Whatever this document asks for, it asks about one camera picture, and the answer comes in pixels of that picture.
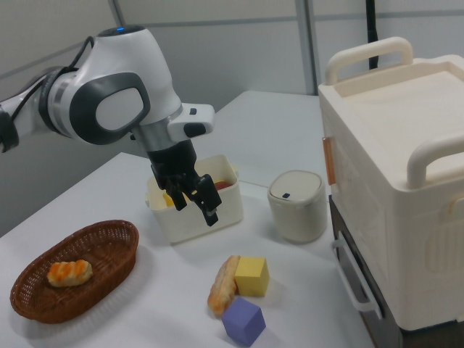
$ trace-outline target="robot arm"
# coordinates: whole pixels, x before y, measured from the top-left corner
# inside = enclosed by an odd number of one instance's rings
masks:
[[[91,53],[76,69],[88,42]],[[96,145],[132,132],[176,209],[186,206],[184,193],[213,225],[221,200],[211,177],[196,173],[190,139],[212,131],[214,114],[210,105],[181,103],[147,29],[113,28],[95,41],[88,38],[70,66],[46,72],[18,95],[0,101],[0,149],[5,152],[21,138],[49,131]]]

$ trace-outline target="gray wall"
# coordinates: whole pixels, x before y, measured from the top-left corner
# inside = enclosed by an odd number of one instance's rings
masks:
[[[117,0],[150,29],[185,102],[224,107],[243,91],[314,94],[303,0]]]
[[[416,57],[464,56],[462,0],[382,0],[376,9],[379,38],[405,37]],[[0,1],[0,100],[120,22],[154,34],[183,102],[216,110],[247,90],[316,94],[330,57],[367,42],[365,0]],[[89,146],[53,134],[0,154],[0,236],[118,152],[144,155],[127,138]]]
[[[107,0],[0,1],[0,101],[45,67],[70,64],[86,36],[114,26]],[[47,134],[0,154],[0,236],[121,151],[140,153],[128,139],[89,146]]]
[[[464,56],[464,2],[444,1],[376,1],[378,38],[400,36],[414,49],[414,57],[434,58],[445,54]],[[318,84],[328,60],[338,51],[368,41],[365,0],[312,0],[312,41]],[[398,55],[380,57],[379,66],[398,62]],[[344,69],[341,76],[366,71],[368,62]]]
[[[219,110],[247,90],[313,94],[306,16],[303,0],[0,1],[0,47],[11,48],[0,55],[0,100],[121,19],[154,34],[183,102]],[[89,146],[54,134],[0,154],[0,236],[119,152],[144,155],[127,138]]]

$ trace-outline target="wicker basket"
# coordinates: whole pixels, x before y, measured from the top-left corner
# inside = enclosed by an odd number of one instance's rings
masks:
[[[137,228],[111,220],[87,226],[35,259],[11,290],[13,309],[42,323],[63,323],[93,307],[121,284],[136,263]],[[54,262],[83,259],[93,276],[80,286],[54,288],[46,274]]]

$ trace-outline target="white plastic container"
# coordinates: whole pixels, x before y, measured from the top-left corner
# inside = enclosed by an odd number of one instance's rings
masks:
[[[338,80],[391,52],[400,64]],[[319,92],[333,201],[397,325],[464,320],[464,59],[390,38],[335,54]]]
[[[281,174],[269,186],[268,200],[275,227],[285,239],[308,243],[327,227],[326,184],[316,173]]]
[[[232,186],[218,191],[222,203],[217,207],[217,221],[208,226],[202,211],[193,202],[177,211],[174,206],[168,207],[163,197],[164,190],[158,187],[154,177],[148,180],[146,203],[154,213],[161,231],[170,243],[178,243],[202,234],[217,231],[228,225],[239,222],[243,218],[243,207],[239,188],[239,180],[231,164],[224,155],[208,157],[196,161],[198,174],[210,174],[214,182],[226,181]]]

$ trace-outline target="bread stick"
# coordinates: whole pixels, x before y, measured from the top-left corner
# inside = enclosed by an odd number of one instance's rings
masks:
[[[55,287],[84,284],[92,276],[92,266],[85,260],[76,262],[56,262],[50,267],[46,277]]]
[[[218,316],[221,316],[233,301],[237,285],[235,272],[239,265],[240,256],[230,256],[223,263],[216,275],[214,284],[211,286],[208,296],[208,307]]]

